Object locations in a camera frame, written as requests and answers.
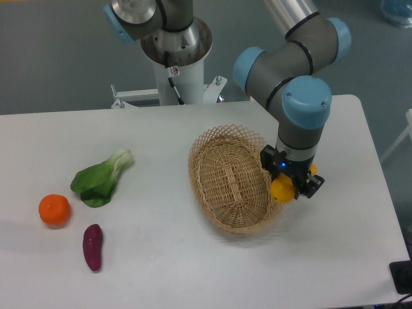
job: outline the white table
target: white table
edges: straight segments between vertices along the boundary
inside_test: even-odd
[[[0,117],[1,308],[329,308],[400,298],[388,264],[408,259],[361,103],[336,96],[315,163],[326,182],[261,234],[216,230],[187,175],[194,140],[220,124],[275,144],[277,122],[256,102]],[[75,173],[117,147],[136,163],[110,204],[70,191]],[[70,223],[47,229],[37,206],[65,195]],[[82,253],[104,232],[103,267]]]

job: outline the metal bracket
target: metal bracket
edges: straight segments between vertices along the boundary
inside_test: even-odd
[[[389,156],[395,151],[399,144],[407,137],[412,140],[412,109],[406,112],[406,119],[408,126],[399,134],[395,141],[389,146],[389,148],[384,152],[384,154],[379,158],[380,164],[382,165]]]
[[[220,75],[216,76],[213,82],[207,87],[205,92],[203,93],[203,103],[204,104],[213,104],[219,102],[223,102],[225,99],[220,96],[220,93],[225,87],[227,83],[227,79]]]
[[[225,87],[227,83],[227,79],[222,76],[216,76],[213,82],[209,85],[204,85],[204,93],[203,93],[203,103],[210,104],[210,103],[217,103],[223,102],[224,98],[220,95],[223,87]],[[130,108],[130,107],[138,107],[139,102],[147,101],[147,100],[156,100],[159,99],[159,92],[157,89],[145,89],[145,90],[135,90],[135,91],[121,91],[117,92],[115,89],[115,85],[111,85],[111,90],[113,93],[113,99],[115,103],[111,105],[111,108]],[[134,102],[136,105],[128,104],[127,102]]]

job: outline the blue cap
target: blue cap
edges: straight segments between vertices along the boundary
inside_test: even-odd
[[[256,58],[263,53],[260,47],[249,47],[236,59],[233,66],[233,79],[246,92],[246,81],[249,76],[250,69],[253,66]]]
[[[321,79],[300,76],[292,79],[282,94],[286,116],[303,129],[317,129],[327,121],[332,92]]]
[[[103,11],[109,21],[111,27],[116,31],[117,36],[124,44],[133,44],[135,41],[131,38],[131,36],[124,30],[122,25],[117,20],[116,16],[114,15],[113,11],[110,9],[109,5],[105,5],[103,7]]]
[[[339,18],[332,17],[328,18],[328,20],[335,26],[337,32],[336,61],[348,53],[350,46],[352,45],[352,36],[350,34],[348,26]]]

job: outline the black cable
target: black cable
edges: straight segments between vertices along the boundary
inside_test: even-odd
[[[165,68],[167,69],[167,68],[170,68],[170,66],[169,66],[169,52],[165,51],[164,55],[165,55]],[[170,87],[172,87],[174,92],[176,93],[176,98],[178,99],[179,105],[185,105],[185,102],[183,101],[182,97],[180,96],[178,89],[174,85],[173,77],[170,76],[169,78],[167,78],[167,80],[169,81]]]
[[[404,297],[402,297],[401,299],[399,299],[393,306],[392,306],[392,309],[398,309],[398,308],[400,308],[400,304],[401,304],[401,302],[402,301],[404,301],[405,299],[407,299],[407,298],[410,298],[410,297],[412,297],[412,293],[410,293],[410,294],[408,294],[407,296],[404,296]]]

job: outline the green leaf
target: green leaf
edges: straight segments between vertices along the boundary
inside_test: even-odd
[[[70,189],[80,193],[87,206],[101,207],[110,202],[120,173],[132,163],[131,151],[119,148],[106,161],[78,172]]]
[[[80,198],[87,206],[92,208],[99,208],[111,201],[111,194],[108,196],[101,195],[93,189],[80,193]]]
[[[110,179],[113,169],[108,167],[106,161],[93,165],[76,174],[75,179],[70,184],[73,192],[84,192],[88,189],[103,185]]]

